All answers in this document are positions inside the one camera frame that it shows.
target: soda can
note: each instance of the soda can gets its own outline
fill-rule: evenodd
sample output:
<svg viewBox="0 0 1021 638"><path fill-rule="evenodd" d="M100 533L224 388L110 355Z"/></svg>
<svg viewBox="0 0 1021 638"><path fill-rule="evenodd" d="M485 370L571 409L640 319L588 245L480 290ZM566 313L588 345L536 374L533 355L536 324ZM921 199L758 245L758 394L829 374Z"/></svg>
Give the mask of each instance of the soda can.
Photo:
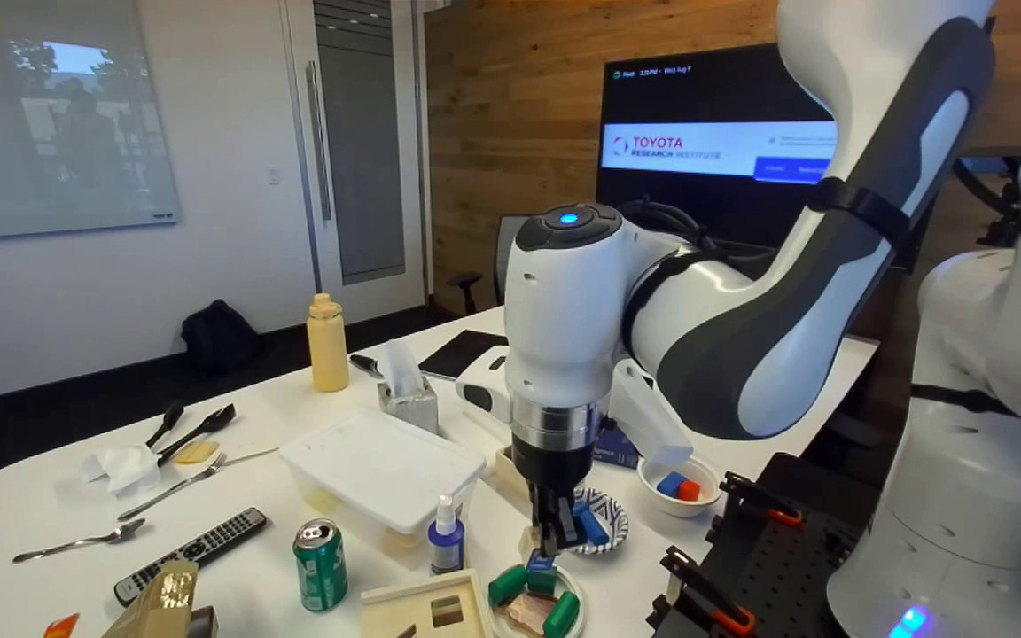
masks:
<svg viewBox="0 0 1021 638"><path fill-rule="evenodd" d="M342 527L335 520L304 520L296 534L300 606L335 611L349 593Z"/></svg>

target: table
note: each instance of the table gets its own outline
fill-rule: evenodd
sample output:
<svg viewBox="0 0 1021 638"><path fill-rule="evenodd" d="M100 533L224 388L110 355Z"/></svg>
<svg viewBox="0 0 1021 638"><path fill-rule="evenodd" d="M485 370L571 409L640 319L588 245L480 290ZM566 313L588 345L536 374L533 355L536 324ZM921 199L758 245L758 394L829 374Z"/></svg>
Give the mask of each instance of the table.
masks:
<svg viewBox="0 0 1021 638"><path fill-rule="evenodd" d="M404 349L413 357L422 357L448 345L458 330L505 330L505 313L469 315L448 328L413 332L389 349ZM710 466L729 469L741 474L758 474L766 462L780 450L803 453L827 417L836 413L843 394L856 388L868 357L875 355L872 341L843 341L829 384L814 409L777 439L707 439L694 435L694 446ZM511 439L511 431L494 430L494 422L464 409L451 384L432 378L440 394L442 431L494 462L494 453ZM287 374L214 401L204 401L189 413L214 413L233 403L243 422L224 430L215 439L227 453L250 453L263 446L279 446L283 439L304 431L309 427L325 427L352 403L376 403L376 388L369 376L352 374L345 394L313 394L309 370ZM270 527L227 552L219 565L198 573L198 606L215 606L224 638L304 638L304 635L360 635L360 597L369 590L404 584L427 578L427 558L389 559L369 534L349 534L349 573L352 597L335 615L304 615L298 604L298 567L291 558L291 540L304 517L317 517L300 496L291 469L270 453L224 474L185 489L174 501L163 501L148 509L153 533L137 534L128 545L90 545L36 565L12 565L13 552L31 545L55 545L79 534L95 534L113 527L116 509L128 509L135 501L95 496L76 482L76 469L90 450L105 443L143 443L159 417L146 417L124 430L113 430L95 439L82 439L51 453L36 453L0 473L0 638L44 635L57 618L82 615L79 635L103 635L121 606L113 604L113 583L137 572L143 565L172 552L174 545L195 540L198 533L227 520L246 508L270 513ZM661 567L663 550L675 544L690 558L707 558L703 520L672 520L653 513L641 501L636 473L595 466L586 486L610 492L630 517L630 534L610 559L564 558L564 567L588 593L588 635L592 638L636 638L650 635L653 600L668 584ZM527 520L485 482L464 501L469 524L469 565L485 578L516 565Z"/></svg>

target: wooden wall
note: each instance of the wooden wall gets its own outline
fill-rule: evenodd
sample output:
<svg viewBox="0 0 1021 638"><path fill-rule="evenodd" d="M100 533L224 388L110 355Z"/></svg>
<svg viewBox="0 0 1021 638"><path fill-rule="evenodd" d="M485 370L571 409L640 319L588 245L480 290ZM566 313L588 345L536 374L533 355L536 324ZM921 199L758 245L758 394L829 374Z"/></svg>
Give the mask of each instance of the wooden wall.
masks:
<svg viewBox="0 0 1021 638"><path fill-rule="evenodd" d="M774 0L454 0L429 14L429 151L438 300L461 309L458 273L488 273L497 218L595 192L603 64L774 38ZM1021 0L998 5L1000 77L972 144L1021 144ZM948 187L921 266L865 313L884 341L865 413L900 422L915 283L972 247L988 218Z"/></svg>

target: bottle cap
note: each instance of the bottle cap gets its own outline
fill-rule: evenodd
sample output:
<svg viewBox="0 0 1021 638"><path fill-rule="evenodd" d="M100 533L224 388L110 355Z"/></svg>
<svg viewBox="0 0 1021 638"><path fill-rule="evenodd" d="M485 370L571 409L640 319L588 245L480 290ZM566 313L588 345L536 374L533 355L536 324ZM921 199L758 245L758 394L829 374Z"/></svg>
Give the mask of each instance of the bottle cap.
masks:
<svg viewBox="0 0 1021 638"><path fill-rule="evenodd" d="M451 501L451 496L440 496L440 501L438 501L438 534L451 534L454 524L458 524L454 501Z"/></svg>
<svg viewBox="0 0 1021 638"><path fill-rule="evenodd" d="M313 315L342 315L342 305L338 305L338 298L329 298L329 294L313 294L309 313L313 313Z"/></svg>

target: door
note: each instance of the door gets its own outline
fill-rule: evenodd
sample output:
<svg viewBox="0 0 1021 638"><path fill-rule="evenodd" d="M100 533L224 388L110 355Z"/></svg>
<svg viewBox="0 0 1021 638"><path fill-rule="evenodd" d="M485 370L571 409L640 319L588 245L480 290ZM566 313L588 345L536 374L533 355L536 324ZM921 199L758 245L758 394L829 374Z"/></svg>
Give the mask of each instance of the door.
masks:
<svg viewBox="0 0 1021 638"><path fill-rule="evenodd" d="M417 14L283 0L317 287L349 324L427 305Z"/></svg>

